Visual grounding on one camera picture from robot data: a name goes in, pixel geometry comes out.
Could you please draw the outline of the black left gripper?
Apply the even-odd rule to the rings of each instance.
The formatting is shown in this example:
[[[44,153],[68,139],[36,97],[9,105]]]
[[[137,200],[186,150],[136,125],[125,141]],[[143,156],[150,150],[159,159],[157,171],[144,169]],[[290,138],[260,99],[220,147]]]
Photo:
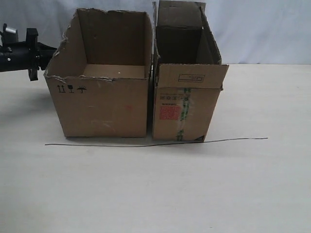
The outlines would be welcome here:
[[[27,28],[26,45],[29,48],[30,67],[28,74],[30,81],[37,81],[39,70],[45,70],[57,48],[47,46],[38,42],[38,31],[36,28]]]

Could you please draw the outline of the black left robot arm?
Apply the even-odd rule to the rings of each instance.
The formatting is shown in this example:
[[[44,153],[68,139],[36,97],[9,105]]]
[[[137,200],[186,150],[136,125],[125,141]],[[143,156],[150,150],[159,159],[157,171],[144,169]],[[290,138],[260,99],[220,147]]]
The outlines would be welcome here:
[[[27,28],[26,40],[19,41],[18,31],[3,24],[0,32],[0,71],[27,70],[30,81],[37,81],[39,70],[45,70],[56,48],[38,42],[36,28]]]

